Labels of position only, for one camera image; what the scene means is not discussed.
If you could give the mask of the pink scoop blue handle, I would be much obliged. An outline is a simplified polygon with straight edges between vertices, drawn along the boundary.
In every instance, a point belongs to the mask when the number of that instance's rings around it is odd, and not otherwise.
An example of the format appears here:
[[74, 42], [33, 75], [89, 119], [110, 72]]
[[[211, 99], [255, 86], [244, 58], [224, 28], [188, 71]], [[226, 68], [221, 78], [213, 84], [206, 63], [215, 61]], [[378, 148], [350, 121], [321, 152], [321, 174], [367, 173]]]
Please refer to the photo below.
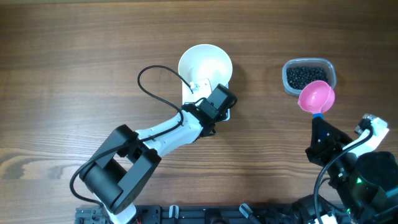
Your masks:
[[313, 118], [323, 119], [323, 115], [333, 106], [335, 92], [327, 82], [317, 80], [309, 83], [299, 95], [299, 107], [313, 115]]

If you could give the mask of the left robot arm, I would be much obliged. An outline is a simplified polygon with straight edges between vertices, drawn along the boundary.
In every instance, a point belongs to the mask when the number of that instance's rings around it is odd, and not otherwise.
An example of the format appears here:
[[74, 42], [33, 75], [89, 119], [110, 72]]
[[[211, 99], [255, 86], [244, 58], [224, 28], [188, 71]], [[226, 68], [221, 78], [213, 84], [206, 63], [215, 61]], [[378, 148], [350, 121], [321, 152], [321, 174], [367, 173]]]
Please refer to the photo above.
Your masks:
[[185, 103], [172, 119], [157, 126], [132, 131], [117, 127], [90, 160], [77, 172], [94, 202], [104, 208], [109, 223], [130, 223], [136, 215], [133, 201], [162, 158], [174, 149], [215, 135], [215, 124], [227, 117], [237, 102], [219, 84], [209, 97]]

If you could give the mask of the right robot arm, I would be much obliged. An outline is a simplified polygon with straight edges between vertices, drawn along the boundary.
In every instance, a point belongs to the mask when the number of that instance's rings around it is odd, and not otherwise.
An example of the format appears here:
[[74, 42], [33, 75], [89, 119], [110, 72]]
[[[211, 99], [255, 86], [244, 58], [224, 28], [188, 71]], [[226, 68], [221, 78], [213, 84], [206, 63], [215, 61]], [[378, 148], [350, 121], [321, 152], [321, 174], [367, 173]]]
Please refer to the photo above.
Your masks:
[[[377, 151], [389, 132], [387, 123], [365, 114], [355, 132], [359, 137], [352, 140], [322, 116], [314, 116], [305, 153], [322, 169], [313, 193], [296, 203], [302, 223], [339, 223], [342, 215], [353, 223], [397, 223], [397, 162], [391, 152]], [[343, 208], [332, 207], [320, 196], [324, 175]]]

